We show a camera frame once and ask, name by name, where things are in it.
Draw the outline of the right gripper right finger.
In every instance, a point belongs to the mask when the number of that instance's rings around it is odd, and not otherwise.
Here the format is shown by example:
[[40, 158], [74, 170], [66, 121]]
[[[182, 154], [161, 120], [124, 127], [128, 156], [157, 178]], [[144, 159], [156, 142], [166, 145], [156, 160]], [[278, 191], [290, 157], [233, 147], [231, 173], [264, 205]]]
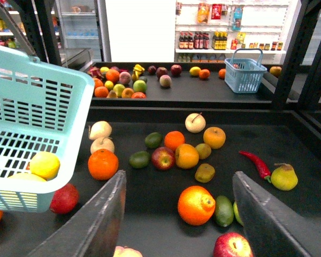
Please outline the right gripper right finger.
[[255, 256], [310, 256], [307, 220], [242, 171], [232, 178], [244, 232]]

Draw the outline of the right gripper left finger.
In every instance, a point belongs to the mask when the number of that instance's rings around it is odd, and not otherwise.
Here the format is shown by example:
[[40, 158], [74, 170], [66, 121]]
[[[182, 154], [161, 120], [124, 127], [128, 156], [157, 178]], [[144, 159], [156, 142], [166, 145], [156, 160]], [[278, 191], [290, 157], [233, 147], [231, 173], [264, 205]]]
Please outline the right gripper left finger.
[[28, 256], [113, 256], [124, 218], [126, 172], [119, 170]]

